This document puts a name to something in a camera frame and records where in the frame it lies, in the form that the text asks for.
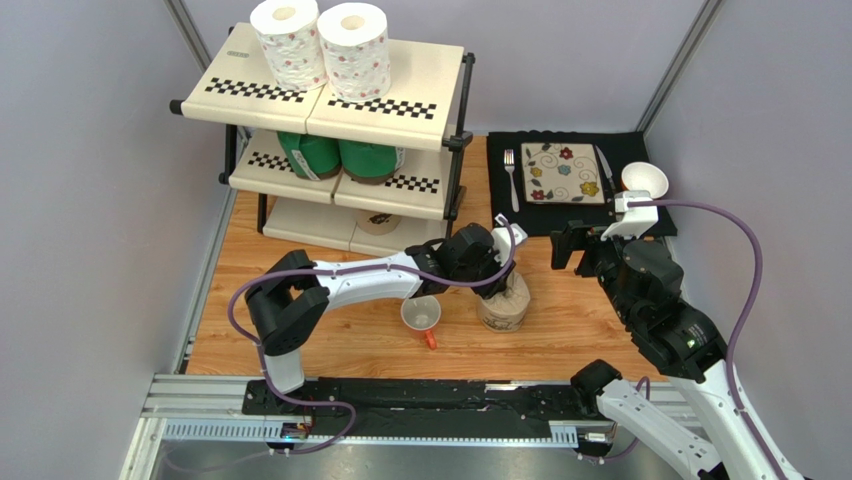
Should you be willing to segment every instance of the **fork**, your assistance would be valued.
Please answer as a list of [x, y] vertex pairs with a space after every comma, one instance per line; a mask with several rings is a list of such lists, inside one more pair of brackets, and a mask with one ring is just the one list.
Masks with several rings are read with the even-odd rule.
[[509, 174], [509, 185], [512, 186], [512, 211], [518, 213], [518, 192], [515, 191], [515, 151], [511, 148], [503, 151], [503, 165]]

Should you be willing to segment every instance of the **green bag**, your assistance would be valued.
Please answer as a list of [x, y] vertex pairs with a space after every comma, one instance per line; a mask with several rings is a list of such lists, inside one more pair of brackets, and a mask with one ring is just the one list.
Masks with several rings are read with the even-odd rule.
[[299, 178], [323, 180], [340, 171], [340, 151], [333, 138], [278, 132], [278, 143]]
[[338, 143], [343, 171], [359, 183], [383, 183], [405, 162], [404, 148], [350, 140]]

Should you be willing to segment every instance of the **shelf board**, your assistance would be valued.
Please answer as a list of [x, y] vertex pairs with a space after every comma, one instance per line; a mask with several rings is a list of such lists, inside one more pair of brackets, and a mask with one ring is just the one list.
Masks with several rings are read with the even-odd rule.
[[340, 177], [317, 182], [297, 177], [275, 132], [257, 130], [228, 183], [237, 190], [331, 204]]
[[279, 198], [263, 227], [267, 237], [349, 250], [355, 215], [348, 208]]
[[337, 100], [326, 85], [307, 121], [308, 133], [439, 151], [464, 48], [390, 40], [391, 88], [363, 104]]
[[181, 104], [181, 111], [185, 117], [198, 120], [307, 133], [305, 121], [321, 90], [281, 90], [254, 28], [238, 23]]
[[405, 164], [384, 184], [364, 185], [343, 175], [334, 203], [343, 207], [442, 220], [452, 154], [406, 150]]
[[419, 218], [403, 218], [396, 229], [387, 235], [370, 235], [356, 226], [349, 249], [356, 253], [385, 257], [412, 245], [442, 238], [446, 230], [447, 222]]

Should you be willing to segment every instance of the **wooden table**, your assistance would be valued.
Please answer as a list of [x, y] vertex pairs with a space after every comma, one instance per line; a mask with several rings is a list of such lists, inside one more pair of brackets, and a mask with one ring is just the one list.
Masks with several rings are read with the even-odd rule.
[[[485, 138], [467, 149], [462, 185], [468, 188], [457, 226], [491, 225]], [[266, 238], [255, 231], [257, 196], [240, 192], [231, 216], [187, 373], [257, 375], [255, 349], [228, 324], [225, 306], [244, 282], [263, 274], [285, 253], [305, 249], [312, 259], [350, 261], [363, 255]], [[323, 316], [302, 347], [307, 376], [566, 380], [603, 358], [625, 378], [663, 379], [630, 342], [594, 279], [550, 270], [550, 241], [531, 238], [518, 252], [517, 271], [533, 294], [523, 327], [493, 333], [476, 317], [477, 297], [451, 288], [435, 331], [438, 349], [414, 339], [399, 317], [401, 300], [353, 305]], [[236, 315], [253, 331], [243, 302]]]

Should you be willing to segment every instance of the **black and white checkered strip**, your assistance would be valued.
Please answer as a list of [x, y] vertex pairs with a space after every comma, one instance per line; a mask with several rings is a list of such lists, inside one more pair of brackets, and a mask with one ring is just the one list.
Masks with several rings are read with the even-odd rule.
[[433, 118], [435, 118], [435, 109], [438, 108], [438, 106], [434, 103], [425, 105], [422, 102], [412, 103], [408, 100], [397, 102], [396, 100], [391, 99], [376, 99], [364, 103], [350, 103], [344, 102], [343, 100], [339, 100], [337, 98], [333, 98], [328, 101], [328, 105], [331, 107], [340, 106], [342, 108], [354, 108], [355, 110], [379, 112], [384, 113], [385, 115], [397, 115], [399, 117], [423, 117], [426, 120], [432, 120]]
[[440, 183], [441, 179], [439, 178], [418, 178], [409, 175], [397, 175], [389, 178], [385, 182], [385, 186], [399, 189], [405, 188], [423, 193], [438, 193], [438, 184]]
[[290, 161], [287, 160], [287, 157], [270, 155], [268, 153], [252, 152], [249, 165], [261, 168], [266, 167], [270, 170], [280, 170], [282, 172], [293, 171], [293, 167], [290, 166]]
[[305, 92], [295, 92], [292, 90], [281, 90], [277, 85], [269, 85], [264, 83], [246, 83], [243, 81], [234, 81], [213, 77], [210, 79], [209, 87], [205, 88], [205, 92], [221, 93], [225, 95], [242, 95], [243, 97], [266, 98], [269, 100], [281, 100], [282, 102], [294, 101], [302, 103], [305, 100]]

